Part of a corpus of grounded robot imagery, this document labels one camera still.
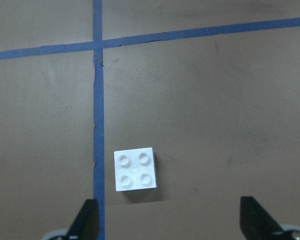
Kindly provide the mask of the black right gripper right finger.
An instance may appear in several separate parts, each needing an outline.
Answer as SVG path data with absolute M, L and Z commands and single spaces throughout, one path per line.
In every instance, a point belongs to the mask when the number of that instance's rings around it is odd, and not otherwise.
M 284 230 L 252 196 L 240 198 L 239 225 L 247 240 L 283 240 Z

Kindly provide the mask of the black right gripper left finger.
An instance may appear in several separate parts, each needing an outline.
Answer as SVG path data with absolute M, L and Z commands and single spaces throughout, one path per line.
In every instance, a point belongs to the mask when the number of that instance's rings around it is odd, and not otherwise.
M 100 232 L 99 206 L 96 199 L 85 200 L 65 235 L 67 240 L 96 240 Z

